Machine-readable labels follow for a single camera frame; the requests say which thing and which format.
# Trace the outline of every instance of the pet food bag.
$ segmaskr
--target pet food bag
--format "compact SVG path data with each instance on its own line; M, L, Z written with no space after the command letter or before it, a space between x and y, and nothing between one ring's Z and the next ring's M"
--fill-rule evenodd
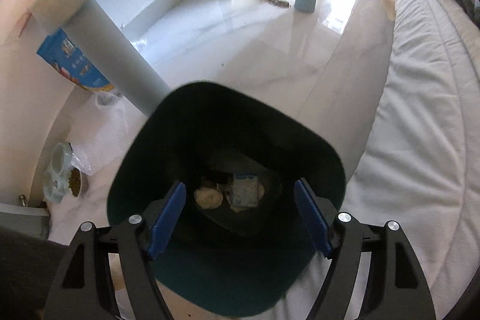
M48 36L37 51L57 72L78 86L96 91L111 91L113 85L59 29Z

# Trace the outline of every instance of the blue gripper pad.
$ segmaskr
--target blue gripper pad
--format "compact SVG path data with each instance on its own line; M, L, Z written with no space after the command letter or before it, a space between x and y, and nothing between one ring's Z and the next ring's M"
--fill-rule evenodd
M186 199L187 191L185 185L179 182L171 193L170 198L166 200L165 206L150 230L150 244L147 248L147 253L151 259L155 259L167 248Z
M313 245L317 251L320 251L324 257L328 258L333 247L328 237L328 223L318 209L314 195L301 180L295 182L293 197L300 212L301 219L307 227Z

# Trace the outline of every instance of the garbage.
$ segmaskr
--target garbage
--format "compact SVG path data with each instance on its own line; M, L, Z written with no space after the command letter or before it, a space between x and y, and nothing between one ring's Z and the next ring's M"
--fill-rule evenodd
M262 200L264 195L265 195L265 187L263 187L263 185L259 182L258 183L258 201L259 202ZM226 200L230 204L230 209L232 209L235 213L238 213L238 212L241 212L241 211L247 211L248 209L251 209L250 207L246 207L246 206L235 206L235 205L233 205L232 201L231 201L230 194L229 194L229 196L226 197Z
M208 187L200 187L194 194L195 202L202 209L215 209L223 201L223 194L220 191Z
M256 208L258 206L258 177L251 174L234 174L230 191L233 206Z

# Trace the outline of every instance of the metal bolt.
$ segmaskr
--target metal bolt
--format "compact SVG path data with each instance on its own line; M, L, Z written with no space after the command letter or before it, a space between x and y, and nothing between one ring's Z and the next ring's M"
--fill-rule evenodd
M86 221L80 226L80 229L84 232L88 232L92 228L93 224L90 221Z
M338 219L344 223L348 223L352 219L352 216L350 216L348 213L340 213L338 215Z
M27 206L27 204L26 204L27 198L25 197L25 194L20 194L18 196L18 199L20 200L22 206Z
M128 218L128 222L130 224L138 224L140 221L142 221L142 217L140 214L134 214Z
M388 227L392 231L398 231L400 229L400 225L396 221L389 221L388 222Z

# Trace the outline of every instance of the dark green trash can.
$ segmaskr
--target dark green trash can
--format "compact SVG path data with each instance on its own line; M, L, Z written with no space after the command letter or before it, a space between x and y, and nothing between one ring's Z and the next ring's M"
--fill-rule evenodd
M281 189L251 218L242 217L250 211L231 212L245 231L216 223L194 200L210 157L232 151L265 167ZM340 207L344 171L325 140L242 93L195 82L172 91L147 120L113 182L107 213L119 224L162 198L175 180L185 183L185 208L166 252L152 262L155 277L210 312L254 316L275 305L314 254L293 200L301 177Z

